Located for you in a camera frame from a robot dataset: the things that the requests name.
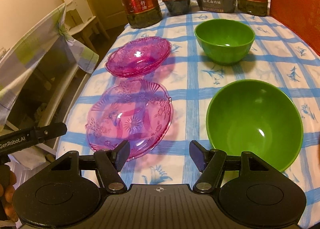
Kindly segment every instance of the hand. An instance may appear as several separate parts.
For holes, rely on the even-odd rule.
[[[16,175],[12,171],[10,171],[9,186],[7,186],[7,188],[5,189],[5,192],[3,190],[2,185],[0,184],[0,197],[4,194],[4,198],[5,198],[5,201],[3,203],[4,212],[13,222],[18,221],[17,213],[14,211],[12,206],[12,196],[15,191],[13,185],[16,182],[17,182]]]

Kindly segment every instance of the small green bowl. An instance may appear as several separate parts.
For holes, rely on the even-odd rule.
[[[293,102],[258,80],[239,80],[219,90],[209,104],[206,128],[214,148],[234,156],[251,151],[279,171],[294,162],[303,139]]]
[[[219,65],[239,62],[255,38],[249,26],[229,19],[207,20],[196,27],[195,35],[205,54]]]

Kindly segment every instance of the red bag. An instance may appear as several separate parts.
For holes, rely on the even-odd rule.
[[[320,56],[320,0],[271,0],[270,16],[291,29]]]

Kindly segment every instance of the pink plate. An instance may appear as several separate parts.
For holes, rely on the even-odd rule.
[[[171,53],[171,43],[158,36],[133,40],[113,52],[105,68],[122,78],[146,75],[154,71]]]
[[[113,150],[123,140],[130,143],[128,160],[147,154],[166,134],[173,116],[171,97],[158,83],[121,82],[109,88],[87,117],[86,137],[94,150]]]

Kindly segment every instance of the ribbed black surface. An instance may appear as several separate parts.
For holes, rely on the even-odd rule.
[[[22,229],[31,228],[26,225],[22,227]],[[187,185],[132,185],[125,194],[109,196],[93,216],[79,225],[68,228],[245,229],[247,227],[238,225],[226,217],[210,196],[194,194]]]

